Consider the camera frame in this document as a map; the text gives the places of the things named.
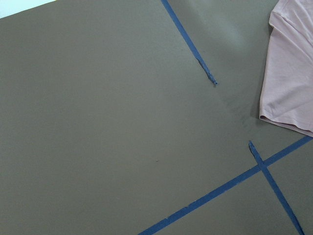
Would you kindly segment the pink Snoopy t-shirt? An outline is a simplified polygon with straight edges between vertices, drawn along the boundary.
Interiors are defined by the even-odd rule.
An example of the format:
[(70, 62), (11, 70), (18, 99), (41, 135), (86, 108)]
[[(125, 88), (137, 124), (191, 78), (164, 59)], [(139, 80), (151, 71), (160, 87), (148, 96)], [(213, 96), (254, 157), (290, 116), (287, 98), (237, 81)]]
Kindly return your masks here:
[(313, 2), (280, 0), (270, 13), (259, 118), (313, 135)]

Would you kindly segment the crossing blue tape strip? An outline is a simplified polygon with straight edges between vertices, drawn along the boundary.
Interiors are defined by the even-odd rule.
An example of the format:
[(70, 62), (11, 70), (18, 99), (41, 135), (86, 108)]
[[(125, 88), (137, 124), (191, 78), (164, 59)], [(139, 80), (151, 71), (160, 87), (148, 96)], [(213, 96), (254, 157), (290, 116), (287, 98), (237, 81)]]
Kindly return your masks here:
[(248, 178), (254, 176), (258, 172), (262, 172), (266, 180), (268, 181), (269, 185), (271, 186), (273, 192), (275, 193), (277, 199), (279, 200), (280, 204), (284, 208), (285, 212), (287, 213), (288, 217), (290, 218), (292, 224), (294, 225), (295, 229), (300, 235), (304, 234), (303, 228), (300, 225), (299, 220), (297, 219), (295, 213), (293, 212), (291, 206), (287, 202), (285, 196), (283, 195), (282, 191), (280, 190), (279, 186), (277, 185), (276, 181), (274, 180), (272, 174), (270, 173), (268, 167), (272, 164), (276, 163), (280, 159), (284, 158), (291, 152), (297, 150), (298, 148), (302, 147), (303, 145), (307, 144), (308, 142), (312, 141), (313, 138), (310, 136), (305, 136), (298, 141), (294, 142), (293, 144), (287, 146), (286, 148), (282, 149), (281, 151), (275, 153), (271, 157), (266, 160), (263, 160), (259, 152), (257, 151), (255, 145), (250, 141), (248, 143), (249, 150), (252, 153), (257, 165), (252, 167), (251, 169), (243, 172), (242, 174), (236, 176), (235, 178), (229, 180), (228, 182), (222, 184), (218, 188), (214, 189), (213, 191), (207, 193), (203, 197), (197, 199), (196, 201), (192, 202), (186, 207), (178, 210), (177, 212), (171, 214), (170, 216), (164, 218), (163, 220), (157, 222), (156, 224), (148, 227), (147, 229), (140, 232), (141, 235), (153, 235), (160, 230), (164, 229), (165, 227), (171, 225), (172, 223), (178, 221), (179, 219), (183, 218), (187, 214), (195, 211), (196, 209), (200, 208), (204, 204), (212, 201), (213, 199), (217, 198), (218, 196), (222, 195), (226, 191), (234, 188), (235, 186), (239, 185), (243, 181), (247, 180)]

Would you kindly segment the blue tape strip left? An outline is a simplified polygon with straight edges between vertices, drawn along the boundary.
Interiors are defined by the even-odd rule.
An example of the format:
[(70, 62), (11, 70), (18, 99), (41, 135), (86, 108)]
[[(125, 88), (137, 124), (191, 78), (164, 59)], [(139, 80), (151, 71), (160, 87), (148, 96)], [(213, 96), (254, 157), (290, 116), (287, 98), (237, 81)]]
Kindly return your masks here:
[(164, 8), (166, 9), (167, 13), (169, 14), (170, 18), (172, 19), (173, 23), (175, 24), (176, 28), (178, 29), (179, 33), (183, 37), (184, 41), (186, 42), (187, 46), (189, 47), (190, 51), (192, 52), (195, 59), (198, 61), (199, 65), (204, 70), (206, 76), (208, 79), (212, 82), (214, 86), (218, 85), (218, 82), (214, 78), (211, 70), (208, 68), (207, 64), (203, 60), (201, 54), (199, 53), (198, 49), (194, 45), (193, 41), (191, 40), (190, 36), (184, 29), (183, 25), (181, 24), (179, 18), (177, 17), (176, 13), (174, 12), (173, 8), (169, 4), (167, 0), (161, 0), (161, 3), (163, 4)]

